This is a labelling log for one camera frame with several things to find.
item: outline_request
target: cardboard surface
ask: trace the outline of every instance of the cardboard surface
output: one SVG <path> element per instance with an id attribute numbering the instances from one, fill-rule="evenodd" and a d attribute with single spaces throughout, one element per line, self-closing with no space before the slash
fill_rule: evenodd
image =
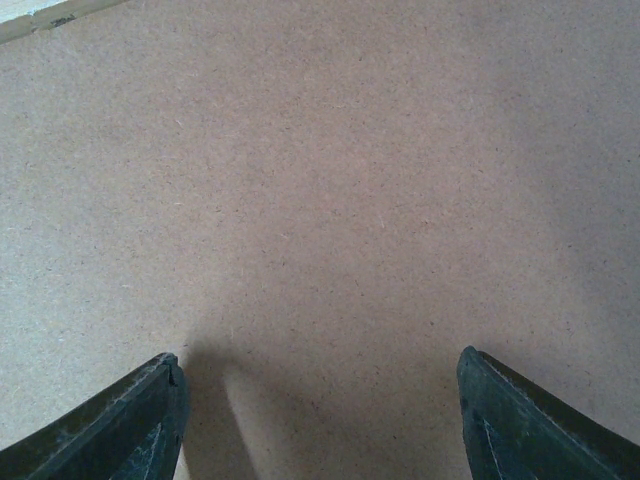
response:
<path id="1" fill-rule="evenodd" d="M 0 46 L 0 446 L 172 351 L 176 478 L 469 478 L 468 344 L 640 442 L 639 10 L 132 1 Z"/>

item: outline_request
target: light-colored wood trim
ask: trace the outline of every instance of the light-colored wood trim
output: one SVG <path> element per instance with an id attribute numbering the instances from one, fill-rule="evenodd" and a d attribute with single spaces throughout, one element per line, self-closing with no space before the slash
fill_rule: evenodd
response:
<path id="1" fill-rule="evenodd" d="M 23 37 L 36 30 L 59 27 L 92 12 L 122 3 L 125 0 L 60 0 L 41 10 L 27 11 L 28 2 L 14 2 L 12 11 L 3 12 L 0 23 L 0 44 Z"/>

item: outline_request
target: wooden edge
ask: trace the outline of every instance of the wooden edge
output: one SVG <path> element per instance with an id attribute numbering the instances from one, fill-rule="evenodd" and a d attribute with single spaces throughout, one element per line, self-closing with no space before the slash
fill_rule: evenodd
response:
<path id="1" fill-rule="evenodd" d="M 48 30 L 89 13 L 123 3 L 126 0 L 62 0 L 33 14 L 25 14 L 0 24 L 0 44 L 24 37 L 36 30 Z"/>

